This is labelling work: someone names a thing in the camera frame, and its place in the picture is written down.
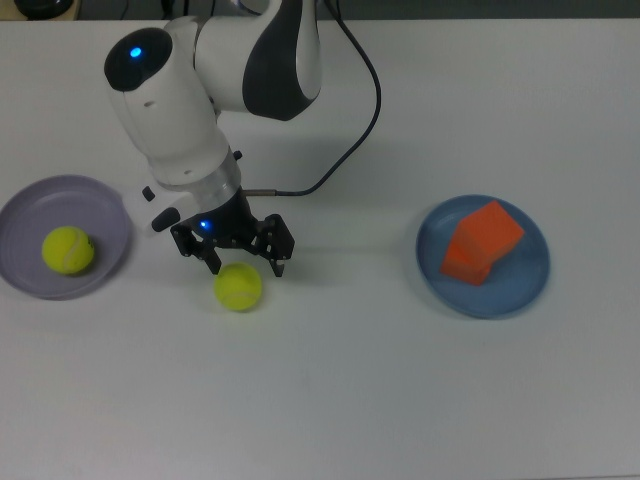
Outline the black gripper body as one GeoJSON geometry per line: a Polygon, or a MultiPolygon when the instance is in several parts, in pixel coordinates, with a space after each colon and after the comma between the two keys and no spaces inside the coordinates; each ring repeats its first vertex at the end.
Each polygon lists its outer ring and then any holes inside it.
{"type": "Polygon", "coordinates": [[[201,238],[198,250],[220,247],[256,253],[256,224],[245,193],[239,189],[222,206],[197,216],[197,235],[201,238]]]}

